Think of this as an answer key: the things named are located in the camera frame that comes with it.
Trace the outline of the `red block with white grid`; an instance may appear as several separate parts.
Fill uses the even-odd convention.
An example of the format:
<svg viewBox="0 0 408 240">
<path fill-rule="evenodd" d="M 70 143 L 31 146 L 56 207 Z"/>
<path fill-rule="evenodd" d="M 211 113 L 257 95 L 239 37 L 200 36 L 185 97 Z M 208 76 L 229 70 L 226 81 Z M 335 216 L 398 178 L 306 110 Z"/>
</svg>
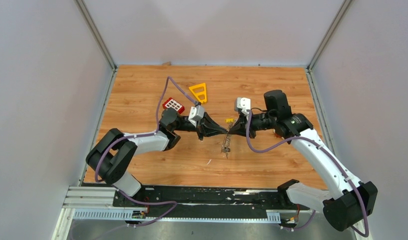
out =
<svg viewBox="0 0 408 240">
<path fill-rule="evenodd" d="M 174 98 L 170 97 L 168 98 L 164 103 L 163 103 L 163 108 L 168 109 L 168 108 L 173 108 L 175 109 L 179 114 L 182 114 L 185 111 L 184 105 L 179 103 L 177 100 Z"/>
</svg>

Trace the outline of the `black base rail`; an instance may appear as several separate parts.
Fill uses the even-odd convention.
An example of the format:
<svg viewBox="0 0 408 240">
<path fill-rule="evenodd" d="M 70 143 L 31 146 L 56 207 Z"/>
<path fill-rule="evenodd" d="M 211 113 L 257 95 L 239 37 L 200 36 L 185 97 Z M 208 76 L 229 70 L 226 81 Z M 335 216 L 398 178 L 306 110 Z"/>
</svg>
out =
<svg viewBox="0 0 408 240">
<path fill-rule="evenodd" d="M 133 208 L 137 202 L 152 203 L 145 207 L 147 215 L 158 217 L 177 202 L 167 217 L 193 219 L 265 219 L 270 211 L 295 215 L 307 210 L 287 203 L 276 189 L 144 185 L 133 199 L 116 192 L 112 205 Z"/>
</svg>

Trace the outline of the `yellow triangular plastic piece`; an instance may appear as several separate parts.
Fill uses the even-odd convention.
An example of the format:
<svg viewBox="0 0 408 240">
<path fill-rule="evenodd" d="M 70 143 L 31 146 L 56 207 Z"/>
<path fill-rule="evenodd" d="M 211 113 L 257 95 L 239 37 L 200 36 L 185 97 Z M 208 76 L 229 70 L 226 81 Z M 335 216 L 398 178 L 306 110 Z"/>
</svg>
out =
<svg viewBox="0 0 408 240">
<path fill-rule="evenodd" d="M 199 83 L 188 87 L 194 97 L 202 104 L 207 103 L 207 88 L 205 83 Z"/>
</svg>

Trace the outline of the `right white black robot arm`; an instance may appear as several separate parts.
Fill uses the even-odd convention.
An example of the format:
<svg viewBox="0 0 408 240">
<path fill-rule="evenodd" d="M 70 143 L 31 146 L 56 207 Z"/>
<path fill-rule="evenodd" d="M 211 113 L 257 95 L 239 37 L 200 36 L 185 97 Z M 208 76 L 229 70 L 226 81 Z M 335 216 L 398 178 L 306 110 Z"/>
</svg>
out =
<svg viewBox="0 0 408 240">
<path fill-rule="evenodd" d="M 238 120 L 229 129 L 230 135 L 246 137 L 248 147 L 255 153 L 266 153 L 288 143 L 310 163 L 326 190 L 304 185 L 291 179 L 277 187 L 277 202 L 284 209 L 293 205 L 308 207 L 323 213 L 328 223 L 338 231 L 352 228 L 359 235 L 369 236 L 368 216 L 374 210 L 378 194 L 371 182 L 362 182 L 348 170 L 326 147 L 312 123 L 301 113 L 293 113 L 287 96 L 281 90 L 263 95 L 266 109 L 254 114 L 251 100 L 239 97 L 234 108 Z M 271 147 L 258 150 L 251 144 L 257 131 L 274 130 L 282 140 Z"/>
</svg>

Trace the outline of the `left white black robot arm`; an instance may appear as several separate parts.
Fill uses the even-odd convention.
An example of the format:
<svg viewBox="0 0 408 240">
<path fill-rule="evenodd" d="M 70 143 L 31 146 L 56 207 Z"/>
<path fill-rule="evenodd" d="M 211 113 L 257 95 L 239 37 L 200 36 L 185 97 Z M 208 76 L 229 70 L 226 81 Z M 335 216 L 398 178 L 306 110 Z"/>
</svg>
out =
<svg viewBox="0 0 408 240">
<path fill-rule="evenodd" d="M 167 108 L 162 112 L 155 132 L 123 133 L 112 128 L 88 153 L 85 161 L 106 184 L 124 192 L 127 202 L 138 207 L 144 203 L 145 193 L 141 190 L 141 183 L 127 168 L 134 156 L 174 148 L 181 139 L 176 131 L 195 132 L 199 140 L 228 132 L 201 106 L 192 107 L 189 115 Z"/>
</svg>

